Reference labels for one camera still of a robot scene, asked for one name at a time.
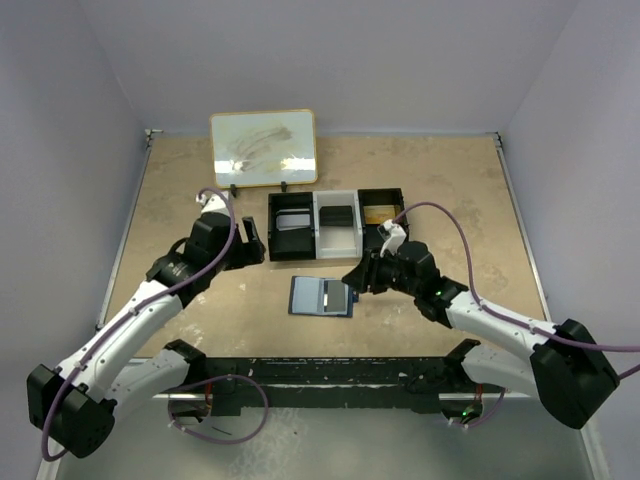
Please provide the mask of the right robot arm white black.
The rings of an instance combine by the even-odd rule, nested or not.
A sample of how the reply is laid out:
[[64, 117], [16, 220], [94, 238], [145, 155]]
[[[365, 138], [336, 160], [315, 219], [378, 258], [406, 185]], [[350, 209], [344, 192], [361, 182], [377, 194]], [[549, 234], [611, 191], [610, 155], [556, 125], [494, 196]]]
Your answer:
[[584, 325], [536, 320], [480, 298], [442, 275], [422, 242], [406, 242], [394, 253], [369, 250], [342, 281], [360, 294], [403, 293], [427, 320], [481, 338], [445, 366], [446, 383], [456, 391], [479, 383], [523, 393], [579, 430], [620, 384]]

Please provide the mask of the blue leather card holder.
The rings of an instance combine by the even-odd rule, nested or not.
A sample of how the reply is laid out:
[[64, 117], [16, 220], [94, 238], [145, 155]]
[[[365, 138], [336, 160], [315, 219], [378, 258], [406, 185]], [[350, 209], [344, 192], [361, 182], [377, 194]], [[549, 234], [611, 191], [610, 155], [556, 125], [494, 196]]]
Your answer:
[[288, 313], [290, 315], [351, 318], [359, 294], [348, 288], [348, 307], [342, 314], [324, 312], [324, 283], [334, 278], [293, 276], [291, 279]]

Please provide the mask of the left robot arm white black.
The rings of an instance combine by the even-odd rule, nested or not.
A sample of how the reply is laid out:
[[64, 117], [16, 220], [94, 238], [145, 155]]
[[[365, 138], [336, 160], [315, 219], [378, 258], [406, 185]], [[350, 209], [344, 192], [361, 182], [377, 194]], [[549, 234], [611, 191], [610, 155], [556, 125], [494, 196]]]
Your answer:
[[40, 430], [41, 455], [55, 462], [85, 458], [116, 423], [161, 392], [194, 392], [214, 382], [206, 355], [183, 340], [143, 364], [128, 362], [157, 330], [183, 312], [226, 270], [259, 265], [265, 247], [251, 217], [207, 212], [189, 236], [154, 261], [128, 303], [75, 353], [55, 367], [36, 366], [26, 379], [28, 417]]

